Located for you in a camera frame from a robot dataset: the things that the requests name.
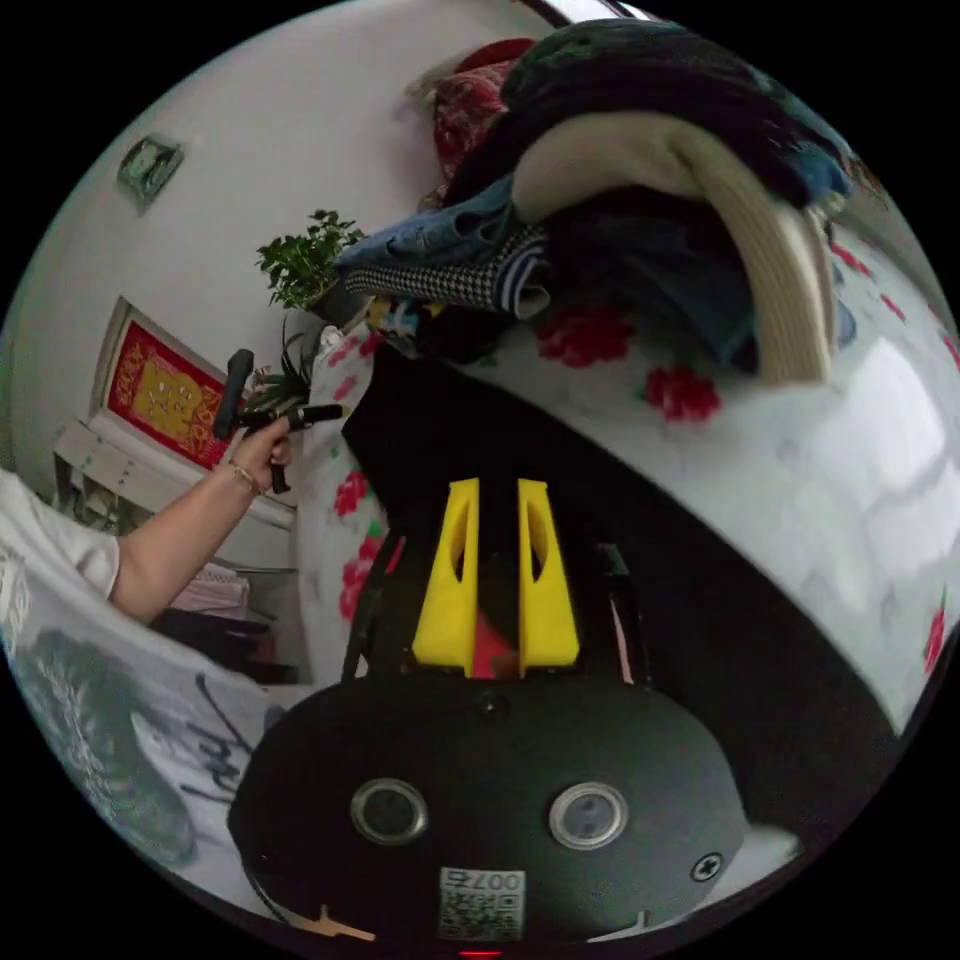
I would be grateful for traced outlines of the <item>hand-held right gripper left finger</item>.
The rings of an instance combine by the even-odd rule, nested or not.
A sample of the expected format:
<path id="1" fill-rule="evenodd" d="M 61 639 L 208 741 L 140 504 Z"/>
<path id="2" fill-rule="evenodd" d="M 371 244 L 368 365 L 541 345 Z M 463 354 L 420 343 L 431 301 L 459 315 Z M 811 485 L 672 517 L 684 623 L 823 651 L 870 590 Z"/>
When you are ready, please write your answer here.
<path id="1" fill-rule="evenodd" d="M 478 613 L 480 483 L 449 484 L 445 510 L 415 632 L 420 667 L 471 669 Z"/>

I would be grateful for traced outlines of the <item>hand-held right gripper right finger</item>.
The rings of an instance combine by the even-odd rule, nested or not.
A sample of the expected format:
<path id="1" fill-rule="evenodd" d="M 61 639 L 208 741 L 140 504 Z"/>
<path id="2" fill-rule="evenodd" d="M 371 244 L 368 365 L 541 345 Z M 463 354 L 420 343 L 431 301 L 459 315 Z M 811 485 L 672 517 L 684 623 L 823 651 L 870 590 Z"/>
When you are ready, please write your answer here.
<path id="1" fill-rule="evenodd" d="M 580 643 L 547 484 L 522 478 L 517 498 L 519 670 L 571 668 Z"/>

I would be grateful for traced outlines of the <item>person's left hand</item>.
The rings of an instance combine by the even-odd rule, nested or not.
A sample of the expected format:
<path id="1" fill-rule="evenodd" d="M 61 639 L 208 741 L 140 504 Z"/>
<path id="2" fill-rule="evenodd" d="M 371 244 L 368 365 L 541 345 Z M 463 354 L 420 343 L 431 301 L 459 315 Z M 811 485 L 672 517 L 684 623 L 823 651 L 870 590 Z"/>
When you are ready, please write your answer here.
<path id="1" fill-rule="evenodd" d="M 293 459 L 289 434 L 286 416 L 272 420 L 255 432 L 245 432 L 228 459 L 233 476 L 255 495 L 271 490 L 274 469 L 284 472 Z"/>

